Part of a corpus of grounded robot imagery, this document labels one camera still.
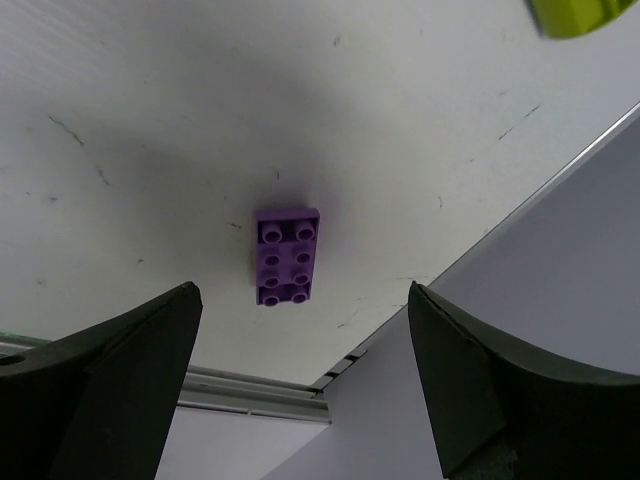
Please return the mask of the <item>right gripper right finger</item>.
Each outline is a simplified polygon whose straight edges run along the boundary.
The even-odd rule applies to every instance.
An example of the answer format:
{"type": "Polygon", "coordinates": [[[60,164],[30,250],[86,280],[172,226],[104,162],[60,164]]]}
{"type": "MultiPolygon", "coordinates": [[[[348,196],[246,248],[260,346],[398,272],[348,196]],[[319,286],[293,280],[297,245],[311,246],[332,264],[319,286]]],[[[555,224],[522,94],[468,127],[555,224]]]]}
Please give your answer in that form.
{"type": "Polygon", "coordinates": [[[638,478],[638,376],[534,346],[418,283],[408,318],[444,478],[638,478]]]}

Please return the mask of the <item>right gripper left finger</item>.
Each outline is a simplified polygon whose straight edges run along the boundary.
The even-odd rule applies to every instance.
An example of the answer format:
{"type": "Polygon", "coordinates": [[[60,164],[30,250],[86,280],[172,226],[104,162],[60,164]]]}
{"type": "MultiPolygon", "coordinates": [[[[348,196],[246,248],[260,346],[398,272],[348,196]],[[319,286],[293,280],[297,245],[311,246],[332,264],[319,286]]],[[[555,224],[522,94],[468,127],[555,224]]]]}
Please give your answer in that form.
{"type": "Polygon", "coordinates": [[[152,479],[203,310],[184,283],[1,360],[4,479],[152,479]]]}

